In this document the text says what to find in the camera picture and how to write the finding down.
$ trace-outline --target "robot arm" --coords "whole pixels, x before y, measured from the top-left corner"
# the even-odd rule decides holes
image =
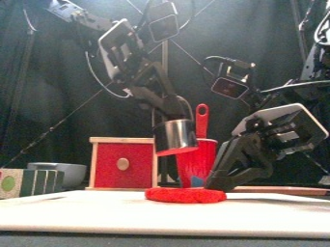
[[[196,150],[198,141],[192,106],[177,95],[162,64],[148,58],[144,41],[129,20],[113,21],[98,17],[66,0],[43,1],[43,5],[57,17],[77,27],[87,56],[101,54],[110,80],[125,88],[129,96],[144,106],[154,108],[154,118],[157,114],[161,116],[154,120],[158,156]],[[149,18],[144,15],[144,22],[149,19],[150,30],[158,32],[153,35],[154,41],[164,41],[178,33],[177,12],[168,1],[156,8],[150,5],[152,1],[149,9],[153,12]]]
[[[307,107],[289,104],[256,112],[233,131],[217,155],[206,188],[224,191],[269,178],[273,163],[287,154],[312,151],[329,133]]]

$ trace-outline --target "wooden box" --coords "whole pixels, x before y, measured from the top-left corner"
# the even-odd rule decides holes
[[[138,189],[158,186],[154,138],[91,137],[93,166],[87,189]]]

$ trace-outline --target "black cable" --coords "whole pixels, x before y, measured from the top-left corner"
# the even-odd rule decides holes
[[[330,80],[304,82],[304,83],[285,85],[283,87],[261,91],[260,94],[272,94],[276,92],[283,92],[283,91],[289,91],[289,90],[303,89],[303,88],[309,88],[309,87],[320,87],[320,88],[330,87]]]
[[[149,0],[148,2],[148,5],[146,5],[146,8],[145,8],[145,11],[144,11],[144,14],[142,14],[142,17],[141,17],[141,20],[140,20],[140,23],[136,27],[136,31],[138,32],[146,22],[146,18],[148,18],[148,13],[150,11],[150,7],[152,7],[152,4],[153,4],[154,0]]]
[[[189,20],[182,24],[180,27],[180,31],[185,30],[189,27],[189,24],[192,23],[193,19],[196,18],[197,13],[197,2],[196,0],[192,0],[192,14]]]

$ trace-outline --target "green box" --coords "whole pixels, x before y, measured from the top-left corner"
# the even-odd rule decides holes
[[[57,170],[0,169],[0,199],[61,192],[63,178]]]

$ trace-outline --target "red rag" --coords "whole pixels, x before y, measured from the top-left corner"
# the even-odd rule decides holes
[[[180,204],[213,204],[228,199],[224,191],[204,188],[150,188],[145,195],[152,201]]]

